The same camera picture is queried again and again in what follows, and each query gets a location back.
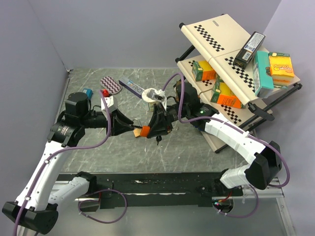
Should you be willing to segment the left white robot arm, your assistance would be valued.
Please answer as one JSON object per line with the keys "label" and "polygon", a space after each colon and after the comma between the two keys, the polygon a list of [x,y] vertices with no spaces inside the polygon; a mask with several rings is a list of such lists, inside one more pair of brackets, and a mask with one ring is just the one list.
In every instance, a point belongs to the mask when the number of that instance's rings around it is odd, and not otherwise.
{"label": "left white robot arm", "polygon": [[[96,176],[86,172],[79,172],[55,194],[51,191],[72,151],[97,148],[109,137],[134,129],[133,121],[119,111],[116,98],[104,97],[103,91],[99,94],[100,112],[92,108],[91,100],[83,92],[72,93],[65,101],[65,109],[50,129],[43,155],[28,184],[16,200],[6,202],[2,208],[3,214],[14,222],[14,236],[18,235],[19,227],[34,235],[49,233],[68,203],[82,195],[90,198],[96,194]],[[105,128],[105,138],[93,146],[78,146],[89,128]]]}

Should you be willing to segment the orange black padlock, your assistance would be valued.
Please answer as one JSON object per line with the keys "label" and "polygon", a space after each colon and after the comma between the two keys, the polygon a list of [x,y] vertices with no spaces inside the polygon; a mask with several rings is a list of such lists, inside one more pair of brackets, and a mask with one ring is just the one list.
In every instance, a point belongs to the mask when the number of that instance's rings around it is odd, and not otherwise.
{"label": "orange black padlock", "polygon": [[140,132],[141,137],[147,137],[150,133],[150,127],[149,126],[143,126]]}

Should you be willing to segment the long shackle brass padlock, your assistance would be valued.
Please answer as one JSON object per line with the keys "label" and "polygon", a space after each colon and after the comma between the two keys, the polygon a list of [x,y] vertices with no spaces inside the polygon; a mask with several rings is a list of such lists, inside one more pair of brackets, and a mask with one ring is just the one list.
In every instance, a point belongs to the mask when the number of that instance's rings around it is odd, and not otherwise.
{"label": "long shackle brass padlock", "polygon": [[142,130],[141,122],[137,118],[135,118],[133,122],[134,125],[136,126],[135,129],[133,130],[134,136],[135,138],[139,138]]}

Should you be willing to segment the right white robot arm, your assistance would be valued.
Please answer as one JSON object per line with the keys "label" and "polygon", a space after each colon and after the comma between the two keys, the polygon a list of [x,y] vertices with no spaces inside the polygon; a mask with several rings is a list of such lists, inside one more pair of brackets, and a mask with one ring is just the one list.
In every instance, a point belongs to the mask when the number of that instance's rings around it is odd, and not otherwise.
{"label": "right white robot arm", "polygon": [[215,183],[219,195],[226,196],[232,188],[247,184],[264,190],[281,170],[280,148],[276,143],[264,145],[255,140],[217,109],[201,102],[191,84],[185,83],[184,90],[181,90],[180,84],[176,86],[177,101],[171,106],[167,105],[163,90],[149,88],[142,97],[154,102],[152,118],[142,131],[146,138],[156,138],[160,142],[162,136],[172,131],[172,123],[184,118],[202,132],[226,143],[246,160],[246,165],[242,167],[222,171],[220,180]]}

